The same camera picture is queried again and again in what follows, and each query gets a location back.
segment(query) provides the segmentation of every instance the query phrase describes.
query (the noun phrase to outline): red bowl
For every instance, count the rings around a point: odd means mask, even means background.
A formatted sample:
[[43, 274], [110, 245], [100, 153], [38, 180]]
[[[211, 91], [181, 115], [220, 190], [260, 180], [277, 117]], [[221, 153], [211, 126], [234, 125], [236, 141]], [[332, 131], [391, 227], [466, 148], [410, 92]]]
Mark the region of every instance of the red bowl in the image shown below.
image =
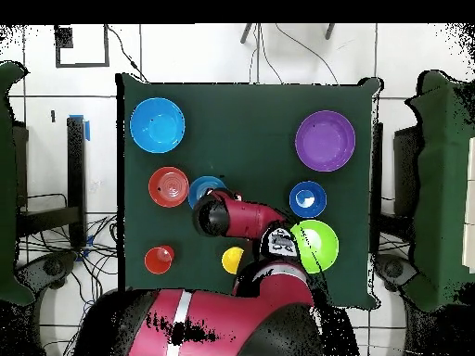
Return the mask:
[[164, 208], [180, 205], [188, 196], [188, 179], [179, 169], [162, 167], [148, 181], [148, 192], [155, 203]]
[[170, 246], [158, 246], [148, 251], [145, 256], [145, 266], [153, 274], [164, 274], [172, 266], [174, 257]]

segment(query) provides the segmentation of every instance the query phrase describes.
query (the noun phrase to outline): small blue bowl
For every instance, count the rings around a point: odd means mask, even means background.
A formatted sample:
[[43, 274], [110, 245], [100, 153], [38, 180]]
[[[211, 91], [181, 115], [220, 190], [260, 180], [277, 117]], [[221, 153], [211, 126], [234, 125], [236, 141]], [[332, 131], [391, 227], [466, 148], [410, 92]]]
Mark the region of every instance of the small blue bowl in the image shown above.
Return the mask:
[[327, 205], [327, 194], [316, 182], [298, 183], [290, 191], [289, 199], [292, 211], [304, 219], [318, 216]]
[[201, 176], [195, 180], [189, 187], [188, 203], [191, 209], [198, 200], [204, 195], [208, 188], [226, 188], [225, 184], [214, 176]]
[[183, 139], [185, 118], [166, 98], [149, 98], [138, 104], [130, 118], [134, 141], [149, 153], [166, 153]]

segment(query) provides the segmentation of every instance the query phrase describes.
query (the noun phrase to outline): lime green bowl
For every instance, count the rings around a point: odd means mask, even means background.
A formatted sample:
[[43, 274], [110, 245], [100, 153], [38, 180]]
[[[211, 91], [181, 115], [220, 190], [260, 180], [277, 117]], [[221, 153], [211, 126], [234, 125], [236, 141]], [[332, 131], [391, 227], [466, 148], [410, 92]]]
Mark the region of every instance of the lime green bowl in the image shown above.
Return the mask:
[[324, 222], [304, 220], [290, 231], [297, 239], [302, 265], [307, 273], [320, 273], [328, 269], [338, 257], [338, 238]]

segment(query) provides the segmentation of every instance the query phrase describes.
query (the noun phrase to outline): tiled floor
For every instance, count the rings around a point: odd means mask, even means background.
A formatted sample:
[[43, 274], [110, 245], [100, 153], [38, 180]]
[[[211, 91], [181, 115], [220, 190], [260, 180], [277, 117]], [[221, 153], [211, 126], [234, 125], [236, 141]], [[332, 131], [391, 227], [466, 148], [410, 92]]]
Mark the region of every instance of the tiled floor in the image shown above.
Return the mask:
[[[256, 44], [252, 30], [245, 44], [239, 42], [244, 23], [197, 25], [111, 25], [121, 37], [123, 50], [152, 82], [248, 82], [256, 81], [256, 57], [250, 73], [250, 58]], [[330, 40], [327, 24], [279, 24], [280, 29], [318, 53], [332, 68], [338, 82], [355, 84], [365, 77], [384, 81], [379, 101], [379, 119], [384, 123], [382, 194], [394, 197], [392, 135], [414, 125], [416, 117], [404, 99], [416, 92], [417, 76], [423, 70], [444, 70], [468, 81], [474, 64], [461, 50], [456, 37], [444, 25], [429, 24], [337, 24]], [[103, 27], [72, 25], [73, 49], [61, 49], [69, 62], [104, 59]], [[263, 49], [284, 83], [334, 83], [325, 64], [291, 41], [275, 24], [263, 24]], [[90, 121], [91, 140], [86, 142], [88, 221], [111, 216], [117, 209], [116, 87], [115, 72], [138, 74], [121, 51], [117, 37], [109, 32], [108, 68], [57, 69], [52, 26], [28, 26], [16, 30], [0, 46], [0, 60], [16, 60], [29, 71], [24, 81], [10, 91], [17, 120], [30, 129], [28, 187], [30, 195], [67, 193], [66, 118], [82, 114]], [[260, 83], [279, 83], [260, 57]], [[52, 122], [51, 110], [56, 120]], [[37, 209], [60, 206], [60, 197], [34, 200]], [[383, 200], [383, 210], [392, 212], [392, 201]], [[48, 236], [59, 238], [57, 234]], [[106, 229], [96, 240], [114, 243]], [[37, 256], [21, 252], [20, 262]], [[97, 260], [91, 254], [91, 262]], [[104, 270], [115, 272], [110, 259]], [[82, 282], [83, 296], [92, 298], [90, 279], [81, 263], [74, 269]], [[104, 290], [117, 285], [116, 276], [102, 274]], [[362, 356], [401, 356], [405, 318], [401, 299], [374, 279], [380, 301], [375, 311], [348, 310]], [[83, 314], [79, 286], [73, 277], [59, 290], [48, 290], [41, 313], [42, 340], [69, 340]], [[49, 356], [60, 356], [65, 342], [46, 347]]]

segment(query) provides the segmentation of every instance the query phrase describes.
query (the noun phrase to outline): chair leg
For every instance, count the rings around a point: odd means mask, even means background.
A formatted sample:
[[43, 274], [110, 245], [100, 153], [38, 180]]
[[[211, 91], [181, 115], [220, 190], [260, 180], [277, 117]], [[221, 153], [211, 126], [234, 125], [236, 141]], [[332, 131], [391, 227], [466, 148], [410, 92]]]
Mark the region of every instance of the chair leg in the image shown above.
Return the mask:
[[333, 28], [335, 27], [335, 23], [330, 23], [327, 29], [327, 33], [325, 34], [325, 39], [329, 40], [331, 36], [331, 32], [333, 32]]
[[249, 34], [251, 26], [252, 26], [252, 23], [246, 23], [246, 27], [244, 28], [244, 32], [242, 33], [242, 37], [241, 37], [241, 43], [242, 44], [244, 44], [246, 42], [246, 39], [248, 38], [248, 34]]

